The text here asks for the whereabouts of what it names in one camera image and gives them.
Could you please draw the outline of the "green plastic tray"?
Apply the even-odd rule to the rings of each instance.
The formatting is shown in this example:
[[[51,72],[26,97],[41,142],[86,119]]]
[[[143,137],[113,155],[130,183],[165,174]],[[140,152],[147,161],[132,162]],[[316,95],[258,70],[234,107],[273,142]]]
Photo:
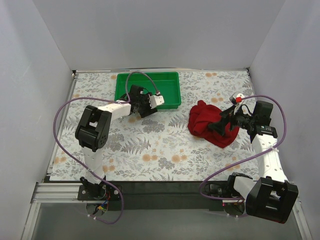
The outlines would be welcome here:
[[[157,89],[164,98],[164,104],[157,107],[158,110],[174,110],[181,105],[181,92],[179,74],[177,72],[147,72],[146,73],[155,83]],[[120,73],[117,75],[114,99],[118,100],[122,95],[126,94],[125,83],[128,73]],[[146,88],[154,95],[156,90],[152,82],[144,75],[134,73],[129,78],[127,87],[130,90],[132,85]]]

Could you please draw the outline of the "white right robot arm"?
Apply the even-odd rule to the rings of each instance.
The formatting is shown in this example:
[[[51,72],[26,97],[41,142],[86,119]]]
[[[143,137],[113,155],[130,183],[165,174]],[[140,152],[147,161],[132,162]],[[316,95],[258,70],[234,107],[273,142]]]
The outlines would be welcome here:
[[[278,152],[278,134],[270,125],[273,104],[258,100],[254,110],[245,114],[242,104],[235,102],[233,106],[220,113],[217,123],[208,128],[220,135],[226,133],[225,128],[240,127],[247,131],[253,149],[258,154],[257,181],[243,173],[232,173],[227,180],[226,192],[232,199],[242,197],[248,215],[284,224],[298,197],[298,187],[289,183]]]

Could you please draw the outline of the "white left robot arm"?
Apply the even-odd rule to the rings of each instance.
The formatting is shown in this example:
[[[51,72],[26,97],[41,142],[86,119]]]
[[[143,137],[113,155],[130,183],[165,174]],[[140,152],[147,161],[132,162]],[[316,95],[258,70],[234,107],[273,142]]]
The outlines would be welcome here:
[[[84,164],[88,167],[85,176],[80,178],[84,190],[95,200],[106,196],[103,170],[102,148],[108,140],[112,121],[138,113],[142,118],[156,113],[157,107],[165,103],[159,91],[155,94],[144,93],[144,88],[132,85],[130,91],[123,94],[114,103],[95,107],[85,107],[75,131],[84,154]]]

